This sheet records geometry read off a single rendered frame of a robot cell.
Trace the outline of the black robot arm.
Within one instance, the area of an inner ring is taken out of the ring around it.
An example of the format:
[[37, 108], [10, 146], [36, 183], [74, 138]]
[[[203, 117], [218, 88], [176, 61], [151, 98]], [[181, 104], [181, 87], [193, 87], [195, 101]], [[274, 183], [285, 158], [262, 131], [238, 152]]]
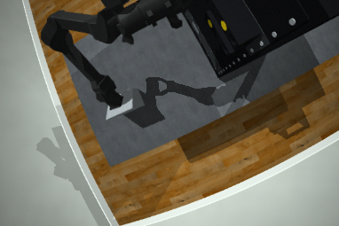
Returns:
[[52, 50], [63, 53], [72, 62], [91, 82], [93, 91], [97, 92], [97, 100], [106, 102], [110, 106], [109, 110], [121, 107], [123, 96], [115, 91], [114, 81], [108, 75], [100, 74], [74, 46], [73, 37], [68, 30], [90, 34], [95, 40], [107, 44], [122, 35], [122, 42], [133, 44], [132, 34], [147, 27], [147, 24], [136, 2], [123, 7], [129, 1], [101, 0], [105, 8], [97, 15], [63, 10], [54, 12], [41, 31], [43, 43]]

